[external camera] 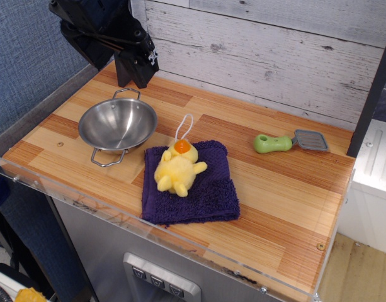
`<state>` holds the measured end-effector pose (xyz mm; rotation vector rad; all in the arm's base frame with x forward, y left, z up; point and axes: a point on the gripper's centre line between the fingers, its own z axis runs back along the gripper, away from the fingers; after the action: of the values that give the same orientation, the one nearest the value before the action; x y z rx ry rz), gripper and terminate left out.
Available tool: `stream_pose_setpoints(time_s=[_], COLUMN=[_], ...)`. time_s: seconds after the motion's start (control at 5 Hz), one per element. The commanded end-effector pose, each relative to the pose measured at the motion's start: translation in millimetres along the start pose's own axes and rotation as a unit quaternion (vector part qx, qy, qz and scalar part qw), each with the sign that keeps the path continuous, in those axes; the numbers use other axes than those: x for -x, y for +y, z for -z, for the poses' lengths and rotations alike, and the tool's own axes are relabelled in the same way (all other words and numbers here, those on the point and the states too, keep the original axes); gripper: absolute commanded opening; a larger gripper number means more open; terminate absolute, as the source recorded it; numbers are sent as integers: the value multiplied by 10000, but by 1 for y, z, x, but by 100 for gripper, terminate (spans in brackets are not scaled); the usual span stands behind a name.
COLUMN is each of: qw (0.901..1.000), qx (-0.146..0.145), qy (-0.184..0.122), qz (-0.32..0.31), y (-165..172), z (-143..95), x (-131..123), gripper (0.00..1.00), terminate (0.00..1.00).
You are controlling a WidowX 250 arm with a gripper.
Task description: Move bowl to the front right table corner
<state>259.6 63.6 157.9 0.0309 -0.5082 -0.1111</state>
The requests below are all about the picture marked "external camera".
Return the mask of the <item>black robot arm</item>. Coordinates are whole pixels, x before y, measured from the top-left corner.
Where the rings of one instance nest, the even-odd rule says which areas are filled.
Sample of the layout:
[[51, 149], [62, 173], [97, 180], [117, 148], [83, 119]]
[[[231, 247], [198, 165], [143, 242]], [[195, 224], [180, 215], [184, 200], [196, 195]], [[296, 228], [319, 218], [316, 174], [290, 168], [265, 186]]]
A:
[[132, 81], [146, 88], [159, 70], [154, 42], [129, 1], [50, 1], [49, 10], [61, 18], [64, 38], [93, 67], [101, 70], [115, 59], [120, 87]]

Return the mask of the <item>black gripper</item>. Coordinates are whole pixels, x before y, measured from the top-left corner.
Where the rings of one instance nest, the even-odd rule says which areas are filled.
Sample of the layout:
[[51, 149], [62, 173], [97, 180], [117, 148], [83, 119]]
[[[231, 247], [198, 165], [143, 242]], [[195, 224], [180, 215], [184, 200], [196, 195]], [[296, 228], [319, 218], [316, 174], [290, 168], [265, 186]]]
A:
[[60, 30], [70, 45], [97, 69], [102, 69], [115, 53], [119, 87], [133, 81], [138, 88], [146, 88], [159, 70], [149, 34], [130, 14], [79, 14], [62, 20]]

